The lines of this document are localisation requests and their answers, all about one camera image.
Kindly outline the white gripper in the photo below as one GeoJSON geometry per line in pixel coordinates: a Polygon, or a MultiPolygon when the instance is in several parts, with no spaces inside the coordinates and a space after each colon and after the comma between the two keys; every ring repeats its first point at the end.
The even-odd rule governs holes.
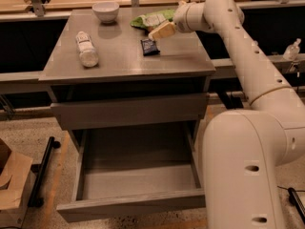
{"type": "Polygon", "coordinates": [[[173,22],[167,21],[152,30],[148,37],[152,41],[175,34],[175,26],[180,32],[205,31],[207,22],[204,17],[203,3],[182,3],[176,9],[173,22]]]}

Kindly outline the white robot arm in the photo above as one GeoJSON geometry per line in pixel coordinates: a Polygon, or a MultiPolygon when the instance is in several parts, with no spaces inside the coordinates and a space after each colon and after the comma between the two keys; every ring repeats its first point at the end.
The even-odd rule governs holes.
{"type": "Polygon", "coordinates": [[[209,229],[285,229],[275,168],[305,153],[305,105],[244,30],[234,0],[180,2],[173,22],[151,32],[217,33],[250,105],[227,111],[206,127],[203,181],[209,229]]]}

